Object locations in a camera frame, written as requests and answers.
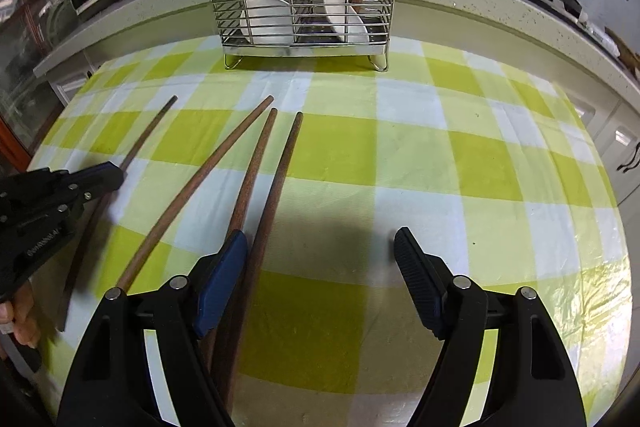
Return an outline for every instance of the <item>yellow and white plaid tablecloth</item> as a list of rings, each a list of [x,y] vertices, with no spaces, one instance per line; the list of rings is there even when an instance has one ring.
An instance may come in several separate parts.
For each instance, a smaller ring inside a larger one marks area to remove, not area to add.
[[[390,255],[402,226],[454,274],[486,289],[535,288],[569,352],[590,423],[610,405],[631,316],[625,237],[600,158],[556,86],[398,38],[386,73],[351,57],[245,58],[225,71],[219,39],[193,39],[103,65],[31,168],[119,162],[173,94],[178,102],[95,235],[67,330],[54,333],[43,319],[42,388],[53,409],[98,300],[183,183],[267,94],[279,115],[247,232],[255,232],[295,112],[305,120],[242,343],[237,425],[406,424],[440,343],[421,326]],[[188,273],[219,249],[265,117],[199,188],[132,293]],[[35,278],[45,316],[54,316],[66,266],[68,253]],[[465,422],[481,412],[496,338],[485,334]]]

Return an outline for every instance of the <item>silver bolt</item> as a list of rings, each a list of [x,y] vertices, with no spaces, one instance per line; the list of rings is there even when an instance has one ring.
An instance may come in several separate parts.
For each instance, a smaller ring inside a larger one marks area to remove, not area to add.
[[[461,290],[466,290],[471,288],[471,279],[469,277],[465,277],[464,275],[456,275],[453,277],[453,284],[455,287],[460,288]]]
[[[520,288],[520,293],[522,293],[522,296],[524,298],[529,300],[533,300],[538,296],[536,291],[533,288],[530,288],[529,286],[524,286],[523,288]]]
[[[121,293],[122,293],[122,290],[120,288],[117,288],[117,287],[109,288],[104,293],[104,298],[107,299],[108,301],[114,301],[115,299],[120,297]]]
[[[174,290],[181,290],[182,288],[187,286],[188,282],[189,280],[184,275],[176,275],[169,281],[169,286],[171,286],[171,288],[173,288]]]

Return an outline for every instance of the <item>checkered tablecloth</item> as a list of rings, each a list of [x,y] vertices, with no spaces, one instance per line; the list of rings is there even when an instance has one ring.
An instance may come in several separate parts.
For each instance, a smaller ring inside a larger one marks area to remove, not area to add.
[[[247,232],[255,232],[295,112],[305,120],[242,343],[237,425],[406,424],[441,344],[421,326],[390,255],[402,226],[486,289],[535,288],[569,352],[590,423],[599,418],[625,361],[630,270],[609,180],[570,102],[542,78],[452,48],[393,39],[389,61],[387,73],[363,57],[245,58],[225,71],[211,37],[100,68],[32,168],[119,162],[169,97],[178,102],[101,222],[65,333],[46,317],[54,316],[68,253],[35,278],[45,315],[42,390],[53,408],[98,300],[216,144],[272,94],[280,112]],[[265,117],[199,188],[132,292],[188,273],[222,245]],[[481,412],[496,339],[485,334],[465,422]]]

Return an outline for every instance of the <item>tablecloth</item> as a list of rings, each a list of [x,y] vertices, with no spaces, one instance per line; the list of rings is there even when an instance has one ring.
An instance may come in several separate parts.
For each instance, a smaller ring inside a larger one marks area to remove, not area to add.
[[[69,252],[34,278],[46,333],[41,388],[53,410],[98,300],[183,183],[272,94],[279,114],[247,232],[255,232],[295,112],[305,120],[242,341],[236,425],[406,424],[441,344],[420,324],[390,255],[402,226],[486,289],[535,288],[568,350],[590,424],[602,415],[625,361],[630,270],[609,180],[571,103],[542,78],[436,44],[393,38],[389,64],[376,73],[363,57],[247,57],[226,71],[220,41],[210,37],[109,61],[91,77],[32,168],[119,162],[171,95],[178,102],[101,221],[64,333],[47,317]],[[265,117],[199,188],[131,292],[188,273],[222,245]],[[481,412],[496,338],[485,334],[464,423]],[[161,381],[158,361],[151,365]],[[170,401],[160,402],[175,422]]]

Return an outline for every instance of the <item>human hand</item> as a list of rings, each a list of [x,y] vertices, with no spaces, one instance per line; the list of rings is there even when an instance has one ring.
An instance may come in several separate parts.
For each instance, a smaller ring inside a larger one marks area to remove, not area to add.
[[[0,324],[14,322],[14,337],[20,344],[36,347],[40,339],[40,328],[33,318],[33,291],[31,283],[26,282],[15,293],[11,301],[0,304]],[[0,346],[0,358],[6,353]]]

